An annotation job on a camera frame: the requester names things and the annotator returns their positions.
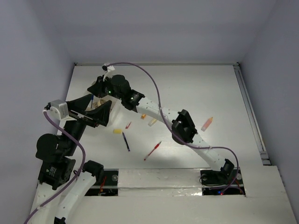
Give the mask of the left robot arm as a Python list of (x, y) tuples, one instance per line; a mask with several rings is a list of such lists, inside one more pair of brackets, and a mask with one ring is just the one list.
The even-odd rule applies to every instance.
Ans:
[(112, 101), (88, 109), (90, 94), (72, 101), (54, 100), (43, 109), (58, 134), (42, 135), (36, 143), (36, 158), (42, 161), (37, 191), (27, 224), (68, 224), (83, 197), (103, 180), (104, 167), (86, 161), (80, 144), (85, 128), (107, 126)]

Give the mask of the red gel pen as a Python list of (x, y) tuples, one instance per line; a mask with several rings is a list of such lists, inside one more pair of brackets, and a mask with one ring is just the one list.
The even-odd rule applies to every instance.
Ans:
[(146, 161), (148, 158), (149, 158), (149, 156), (160, 146), (160, 144), (162, 143), (162, 141), (160, 141), (160, 142), (158, 142), (155, 146), (154, 146), (154, 148), (144, 157), (144, 161)]

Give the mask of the purple gel pen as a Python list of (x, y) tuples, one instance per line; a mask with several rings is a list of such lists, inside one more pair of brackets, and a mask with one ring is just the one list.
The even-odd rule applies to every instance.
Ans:
[(124, 141), (125, 141), (127, 150), (128, 150), (128, 152), (130, 152), (130, 147), (129, 147), (129, 144), (128, 144), (128, 141), (127, 141), (127, 138), (126, 138), (126, 135), (125, 135), (124, 132), (122, 132), (122, 136), (123, 136), (123, 139), (124, 139)]

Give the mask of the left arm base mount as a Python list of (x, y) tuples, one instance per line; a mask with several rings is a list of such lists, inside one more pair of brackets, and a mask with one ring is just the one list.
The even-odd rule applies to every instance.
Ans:
[(105, 169), (103, 178), (86, 192), (85, 196), (118, 196), (118, 169)]

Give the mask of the pink glue bottle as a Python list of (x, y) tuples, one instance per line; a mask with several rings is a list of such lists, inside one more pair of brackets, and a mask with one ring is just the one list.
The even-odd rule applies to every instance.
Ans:
[(206, 122), (204, 123), (204, 125), (201, 127), (201, 131), (205, 131), (206, 129), (208, 129), (208, 127), (211, 125), (213, 121), (213, 117), (210, 117), (206, 120)]

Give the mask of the beige masking tape roll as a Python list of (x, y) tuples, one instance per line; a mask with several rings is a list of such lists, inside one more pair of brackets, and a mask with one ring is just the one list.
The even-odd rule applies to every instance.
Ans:
[(103, 100), (103, 99), (100, 99), (99, 101), (97, 102), (93, 102), (92, 103), (92, 106), (91, 106), (91, 109), (96, 109), (98, 107), (100, 107), (101, 105), (105, 104), (107, 101), (106, 100)]

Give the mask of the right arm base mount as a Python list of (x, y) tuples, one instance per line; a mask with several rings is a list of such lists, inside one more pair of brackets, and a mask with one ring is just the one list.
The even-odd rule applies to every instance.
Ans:
[(227, 179), (216, 171), (204, 169), (200, 171), (199, 182), (202, 186), (202, 195), (246, 195), (241, 170), (235, 168)]

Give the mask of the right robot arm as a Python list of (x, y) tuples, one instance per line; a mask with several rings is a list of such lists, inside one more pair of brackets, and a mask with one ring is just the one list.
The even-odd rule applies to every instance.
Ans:
[(187, 110), (176, 112), (165, 107), (162, 108), (158, 103), (145, 97), (144, 94), (132, 89), (123, 75), (114, 75), (111, 78), (102, 75), (87, 91), (98, 98), (109, 95), (120, 100), (127, 110), (146, 114), (164, 123), (170, 128), (172, 139), (196, 152), (215, 172), (218, 182), (226, 183), (232, 178), (234, 164), (219, 155), (202, 139)]

